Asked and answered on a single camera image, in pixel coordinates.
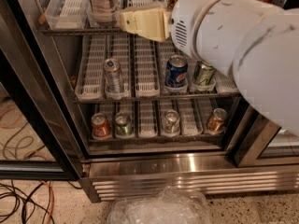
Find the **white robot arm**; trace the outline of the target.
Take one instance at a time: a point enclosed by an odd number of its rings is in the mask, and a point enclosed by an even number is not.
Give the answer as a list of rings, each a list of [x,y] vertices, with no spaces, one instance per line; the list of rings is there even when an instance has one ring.
[[[153,2],[119,15],[123,31],[164,42],[231,77],[260,114],[299,134],[299,10],[257,0]]]

